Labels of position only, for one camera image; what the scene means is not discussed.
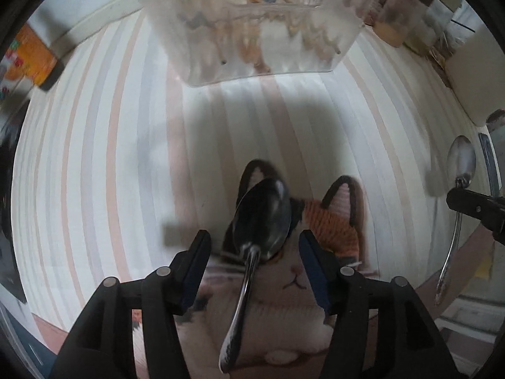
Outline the blue kitchen cabinet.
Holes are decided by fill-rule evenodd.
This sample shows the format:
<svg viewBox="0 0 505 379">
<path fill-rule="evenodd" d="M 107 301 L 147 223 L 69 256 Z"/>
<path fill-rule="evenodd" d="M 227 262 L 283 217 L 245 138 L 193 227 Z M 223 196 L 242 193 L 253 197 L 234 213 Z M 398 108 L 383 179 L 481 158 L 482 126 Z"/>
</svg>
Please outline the blue kitchen cabinet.
<svg viewBox="0 0 505 379">
<path fill-rule="evenodd" d="M 56 356 L 42 337 L 32 314 L 23 307 L 1 304 L 1 333 L 21 371 L 29 378 L 48 378 Z"/>
</svg>

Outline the blue smartphone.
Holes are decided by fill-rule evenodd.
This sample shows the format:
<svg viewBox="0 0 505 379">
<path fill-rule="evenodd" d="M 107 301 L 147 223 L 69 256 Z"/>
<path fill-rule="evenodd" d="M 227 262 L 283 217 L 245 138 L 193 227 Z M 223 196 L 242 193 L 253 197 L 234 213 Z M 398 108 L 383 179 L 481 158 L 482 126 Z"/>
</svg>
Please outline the blue smartphone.
<svg viewBox="0 0 505 379">
<path fill-rule="evenodd" d="M 490 195 L 492 197 L 499 197 L 501 189 L 500 175 L 498 173 L 498 165 L 496 163 L 492 143 L 487 134 L 479 133 L 478 138 L 484 155 L 484 162 L 490 184 Z"/>
</svg>

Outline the cream electric kettle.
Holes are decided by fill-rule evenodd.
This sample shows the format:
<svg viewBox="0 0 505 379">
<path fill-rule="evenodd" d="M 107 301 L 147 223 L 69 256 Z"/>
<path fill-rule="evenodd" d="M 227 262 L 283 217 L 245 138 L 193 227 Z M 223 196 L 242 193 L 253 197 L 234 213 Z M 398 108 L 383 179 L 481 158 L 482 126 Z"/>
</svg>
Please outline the cream electric kettle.
<svg viewBox="0 0 505 379">
<path fill-rule="evenodd" d="M 504 110 L 504 52 L 486 25 L 446 61 L 446 74 L 461 106 L 477 127 Z"/>
</svg>

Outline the clear plastic organizer basket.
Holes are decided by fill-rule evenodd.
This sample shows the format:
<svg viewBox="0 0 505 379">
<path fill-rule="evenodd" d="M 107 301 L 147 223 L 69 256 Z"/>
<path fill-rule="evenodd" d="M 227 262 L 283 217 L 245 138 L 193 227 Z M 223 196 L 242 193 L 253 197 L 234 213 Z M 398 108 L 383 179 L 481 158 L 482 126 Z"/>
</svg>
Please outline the clear plastic organizer basket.
<svg viewBox="0 0 505 379">
<path fill-rule="evenodd" d="M 139 0 L 184 82 L 333 70 L 371 0 Z"/>
</svg>

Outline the dark soy sauce bottle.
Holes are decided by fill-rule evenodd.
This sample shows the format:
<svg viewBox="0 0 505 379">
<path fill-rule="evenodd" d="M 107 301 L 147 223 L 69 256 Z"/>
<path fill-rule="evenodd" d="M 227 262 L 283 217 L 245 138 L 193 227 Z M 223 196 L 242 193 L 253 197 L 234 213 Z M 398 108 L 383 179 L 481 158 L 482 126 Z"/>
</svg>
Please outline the dark soy sauce bottle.
<svg viewBox="0 0 505 379">
<path fill-rule="evenodd" d="M 48 92 L 63 71 L 62 61 L 26 23 L 1 60 L 1 98 L 23 79 Z"/>
</svg>

